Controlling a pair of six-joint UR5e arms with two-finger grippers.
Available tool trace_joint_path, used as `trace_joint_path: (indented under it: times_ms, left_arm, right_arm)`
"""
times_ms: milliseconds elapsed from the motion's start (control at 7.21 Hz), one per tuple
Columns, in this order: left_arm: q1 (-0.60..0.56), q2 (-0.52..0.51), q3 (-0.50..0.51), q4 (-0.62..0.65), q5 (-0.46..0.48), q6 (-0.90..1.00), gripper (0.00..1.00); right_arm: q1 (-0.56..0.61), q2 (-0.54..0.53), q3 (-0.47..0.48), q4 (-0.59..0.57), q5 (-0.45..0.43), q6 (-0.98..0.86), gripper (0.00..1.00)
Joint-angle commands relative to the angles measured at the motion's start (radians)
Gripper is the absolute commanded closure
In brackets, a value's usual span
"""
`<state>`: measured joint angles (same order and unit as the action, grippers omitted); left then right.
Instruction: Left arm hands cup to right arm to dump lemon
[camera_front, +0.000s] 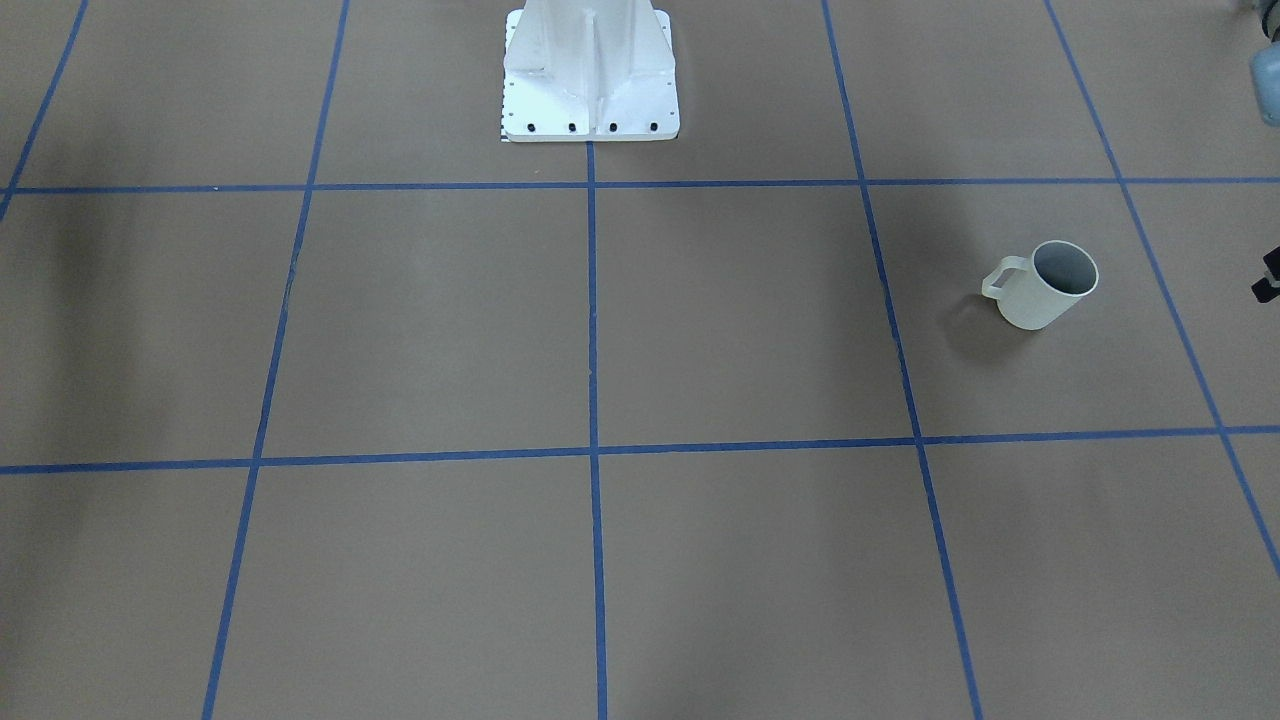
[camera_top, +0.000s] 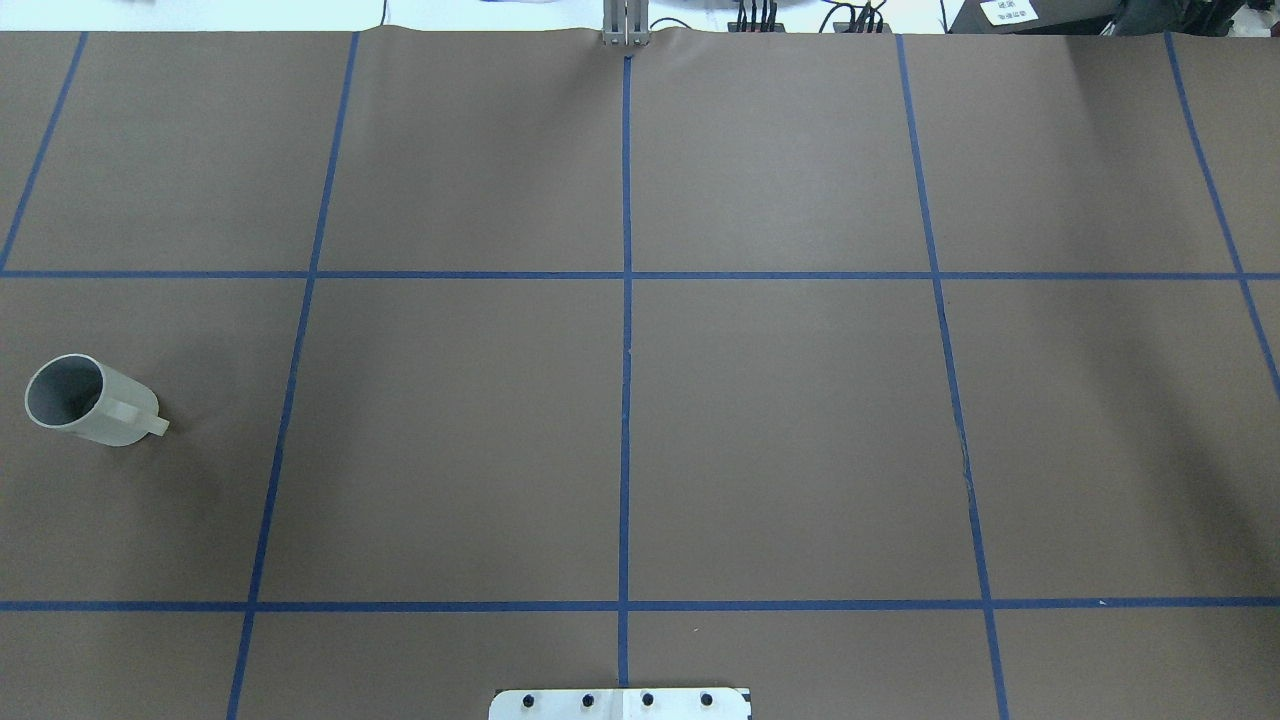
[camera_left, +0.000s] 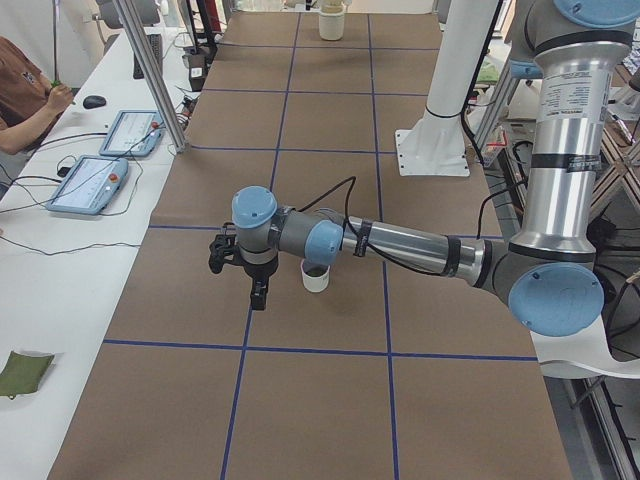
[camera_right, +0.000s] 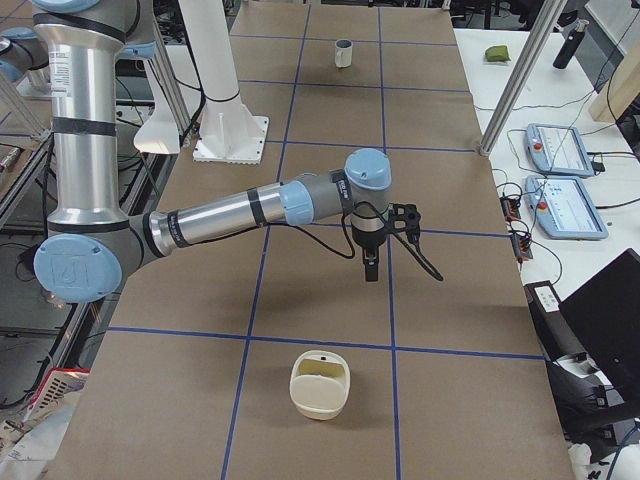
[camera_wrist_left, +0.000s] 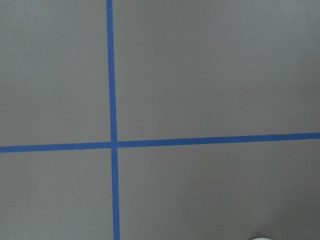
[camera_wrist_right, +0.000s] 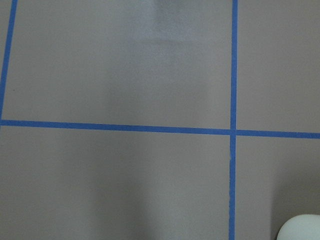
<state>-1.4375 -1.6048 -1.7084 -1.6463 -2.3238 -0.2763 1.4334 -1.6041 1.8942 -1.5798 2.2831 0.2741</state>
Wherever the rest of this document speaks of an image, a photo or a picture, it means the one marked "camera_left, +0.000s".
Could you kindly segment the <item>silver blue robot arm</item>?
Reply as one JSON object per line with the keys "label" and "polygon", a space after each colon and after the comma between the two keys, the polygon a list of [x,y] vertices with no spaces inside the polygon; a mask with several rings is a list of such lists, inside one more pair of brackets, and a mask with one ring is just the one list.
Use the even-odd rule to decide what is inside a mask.
{"label": "silver blue robot arm", "polygon": [[600,166],[611,76],[630,52],[635,1],[520,1],[507,71],[541,82],[520,230],[507,242],[421,232],[309,204],[280,205],[249,186],[232,200],[230,237],[211,244],[210,268],[242,267],[251,305],[266,306],[286,252],[329,266],[348,251],[419,274],[457,277],[497,296],[529,330],[560,337],[590,326],[604,306],[586,232]]}

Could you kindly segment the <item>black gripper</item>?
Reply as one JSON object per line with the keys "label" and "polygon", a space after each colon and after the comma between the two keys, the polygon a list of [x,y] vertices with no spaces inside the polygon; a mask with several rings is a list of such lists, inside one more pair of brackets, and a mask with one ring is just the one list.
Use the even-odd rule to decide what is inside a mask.
{"label": "black gripper", "polygon": [[244,271],[252,279],[250,302],[254,311],[264,311],[266,309],[269,279],[275,274],[277,268],[277,258],[272,258],[262,264],[245,262]]}

